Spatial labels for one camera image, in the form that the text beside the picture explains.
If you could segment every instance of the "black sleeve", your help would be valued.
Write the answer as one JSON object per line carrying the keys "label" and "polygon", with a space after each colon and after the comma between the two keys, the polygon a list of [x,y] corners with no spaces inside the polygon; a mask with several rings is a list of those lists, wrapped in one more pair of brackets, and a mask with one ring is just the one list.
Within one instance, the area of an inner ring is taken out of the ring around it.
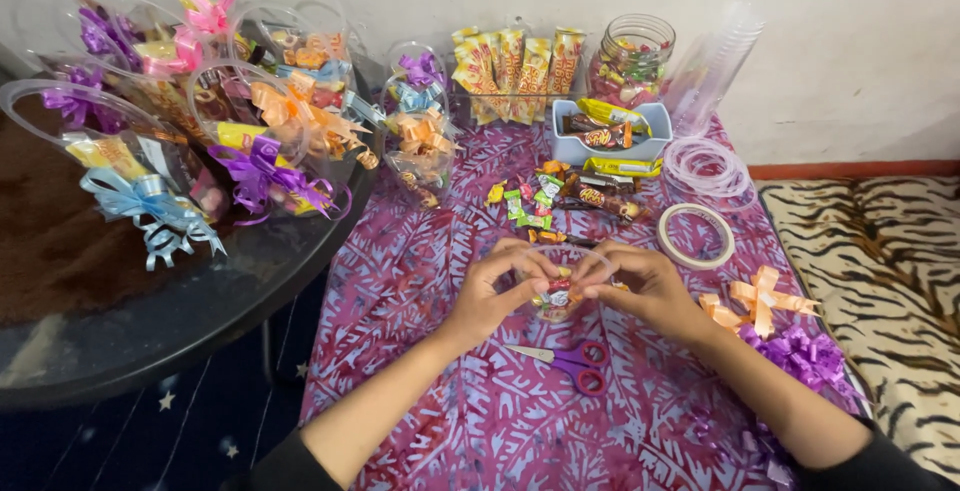
{"label": "black sleeve", "polygon": [[221,491],[344,491],[317,462],[295,430],[253,466],[220,487]]}
{"label": "black sleeve", "polygon": [[921,468],[909,455],[894,446],[880,429],[863,418],[873,438],[847,461],[823,470],[794,466],[801,491],[947,491],[960,485],[939,473]]}

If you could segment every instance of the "scissors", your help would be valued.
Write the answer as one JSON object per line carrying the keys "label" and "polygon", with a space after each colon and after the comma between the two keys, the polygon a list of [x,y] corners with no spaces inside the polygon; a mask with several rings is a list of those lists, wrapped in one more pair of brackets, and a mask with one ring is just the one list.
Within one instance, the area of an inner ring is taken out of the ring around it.
{"label": "scissors", "polygon": [[573,386],[585,396],[599,397],[607,391],[607,381],[598,370],[607,365],[610,354],[596,341],[582,341],[573,350],[550,350],[520,345],[504,347],[562,369],[570,375]]}

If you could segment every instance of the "person's left hand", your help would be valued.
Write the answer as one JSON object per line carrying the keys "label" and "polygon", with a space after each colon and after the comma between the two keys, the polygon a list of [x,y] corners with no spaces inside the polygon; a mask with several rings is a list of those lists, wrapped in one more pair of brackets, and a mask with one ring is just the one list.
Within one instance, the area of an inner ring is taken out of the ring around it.
{"label": "person's left hand", "polygon": [[[515,238],[502,238],[489,255],[470,264],[460,288],[460,295],[446,320],[433,336],[444,340],[457,355],[474,349],[492,334],[503,319],[550,286],[548,276],[557,276],[557,267],[536,254],[529,263],[521,264],[521,255],[530,244]],[[528,278],[517,286],[498,294],[494,282],[511,268],[519,267]]]}

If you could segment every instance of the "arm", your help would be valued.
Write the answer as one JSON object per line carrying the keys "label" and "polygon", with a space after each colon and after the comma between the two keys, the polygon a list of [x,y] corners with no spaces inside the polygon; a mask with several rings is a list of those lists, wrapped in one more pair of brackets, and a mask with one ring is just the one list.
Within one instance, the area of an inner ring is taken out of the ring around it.
{"label": "arm", "polygon": [[[271,452],[234,487],[331,488],[319,485],[326,477],[347,489],[450,362],[483,343],[508,314],[547,289],[548,281],[538,276],[503,294],[493,287],[529,247],[522,240],[498,241],[489,256],[467,269],[453,309],[433,333],[320,413],[299,432],[299,441],[285,441],[277,447],[282,451]],[[292,477],[291,472],[298,474]]]}
{"label": "arm", "polygon": [[883,437],[786,374],[737,336],[716,324],[699,305],[663,254],[606,241],[596,248],[618,270],[630,292],[600,283],[585,261],[573,274],[587,298],[643,320],[662,336],[687,347],[710,366],[779,439],[810,488],[845,491],[942,489]]}

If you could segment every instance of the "hand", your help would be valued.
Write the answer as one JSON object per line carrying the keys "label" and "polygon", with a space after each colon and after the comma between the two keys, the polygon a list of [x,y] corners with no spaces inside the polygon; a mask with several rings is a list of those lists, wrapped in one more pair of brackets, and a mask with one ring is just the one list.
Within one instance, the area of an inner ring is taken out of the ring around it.
{"label": "hand", "polygon": [[583,287],[583,296],[639,318],[665,338],[690,345],[711,338],[723,328],[714,322],[693,299],[664,254],[606,240],[593,250],[610,261],[614,277],[630,292],[603,284],[606,264],[585,258],[573,272],[574,282]]}
{"label": "hand", "polygon": [[[459,356],[483,343],[507,315],[549,289],[547,277],[556,277],[560,272],[540,254],[521,260],[530,247],[523,240],[502,238],[486,258],[470,264],[453,310],[434,332],[434,338],[444,340]],[[527,278],[498,294],[494,282],[511,268],[522,270]]]}

